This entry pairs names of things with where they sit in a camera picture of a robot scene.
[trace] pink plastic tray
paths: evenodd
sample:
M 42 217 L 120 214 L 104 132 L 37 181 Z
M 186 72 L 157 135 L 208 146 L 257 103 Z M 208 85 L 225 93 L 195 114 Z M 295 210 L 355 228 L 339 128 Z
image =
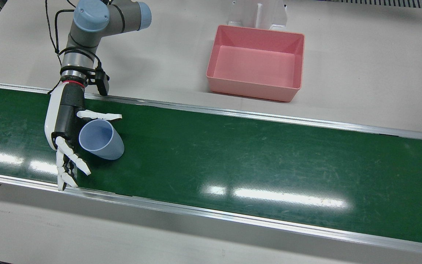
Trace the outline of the pink plastic tray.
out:
M 303 54 L 303 34 L 220 25 L 206 77 L 213 92 L 290 102 Z

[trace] robotic hand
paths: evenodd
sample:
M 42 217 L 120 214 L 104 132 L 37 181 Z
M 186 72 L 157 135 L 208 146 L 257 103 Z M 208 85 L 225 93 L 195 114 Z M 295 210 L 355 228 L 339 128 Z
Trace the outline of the robotic hand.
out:
M 86 110 L 84 89 L 95 84 L 99 93 L 107 96 L 109 77 L 102 69 L 95 51 L 102 37 L 142 30 L 151 24 L 151 11 L 142 2 L 131 0 L 80 0 L 74 10 L 73 23 L 68 35 L 64 53 L 61 84 L 50 96 L 45 136 L 48 144 L 56 151 L 58 189 L 66 185 L 77 187 L 74 178 L 74 164 L 86 175 L 89 167 L 77 154 L 81 127 L 92 119 L 118 120 L 121 114 L 102 114 Z M 94 59 L 97 67 L 93 69 Z

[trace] white table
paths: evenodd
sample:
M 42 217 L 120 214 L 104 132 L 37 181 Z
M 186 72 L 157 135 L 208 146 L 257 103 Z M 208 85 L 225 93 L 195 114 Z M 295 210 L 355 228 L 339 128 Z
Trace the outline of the white table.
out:
M 228 0 L 147 3 L 150 28 L 100 43 L 111 95 L 422 132 L 422 9 L 287 1 L 287 28 L 304 33 L 306 45 L 302 88 L 280 103 L 209 91 L 206 67 Z M 69 7 L 49 1 L 50 17 Z M 62 46 L 70 16 L 60 16 Z M 0 13 L 0 83 L 48 89 L 57 82 L 47 31 L 43 1 L 7 2 Z

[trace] blue plastic cup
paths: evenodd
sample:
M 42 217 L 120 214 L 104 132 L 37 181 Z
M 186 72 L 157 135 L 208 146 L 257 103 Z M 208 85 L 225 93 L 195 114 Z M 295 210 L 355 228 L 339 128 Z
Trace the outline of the blue plastic cup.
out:
M 94 119 L 84 125 L 79 133 L 79 144 L 88 152 L 107 160 L 116 160 L 125 151 L 122 138 L 104 119 Z

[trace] green conveyor belt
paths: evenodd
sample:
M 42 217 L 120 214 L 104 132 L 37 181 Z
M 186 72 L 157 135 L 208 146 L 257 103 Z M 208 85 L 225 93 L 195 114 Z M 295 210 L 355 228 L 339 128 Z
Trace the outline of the green conveyor belt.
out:
M 56 182 L 49 96 L 0 89 L 0 174 Z M 87 100 L 122 113 L 80 187 L 422 242 L 422 140 Z

